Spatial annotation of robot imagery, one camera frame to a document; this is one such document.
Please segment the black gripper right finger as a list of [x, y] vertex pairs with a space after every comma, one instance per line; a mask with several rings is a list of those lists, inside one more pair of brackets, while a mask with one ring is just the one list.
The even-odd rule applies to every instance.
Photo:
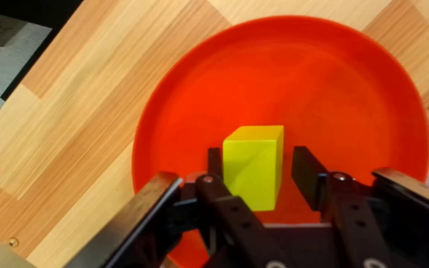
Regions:
[[295, 146], [291, 177], [310, 209], [332, 225], [352, 268], [393, 268], [368, 198], [350, 174], [329, 171], [307, 146]]

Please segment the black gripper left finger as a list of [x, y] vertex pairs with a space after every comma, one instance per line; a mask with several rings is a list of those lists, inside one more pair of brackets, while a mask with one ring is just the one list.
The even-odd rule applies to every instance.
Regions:
[[262, 249], [264, 227], [246, 203], [228, 191], [222, 171], [221, 149], [209, 148], [207, 173], [195, 180], [197, 194], [206, 213], [201, 235], [210, 256], [207, 267], [265, 268], [268, 256]]

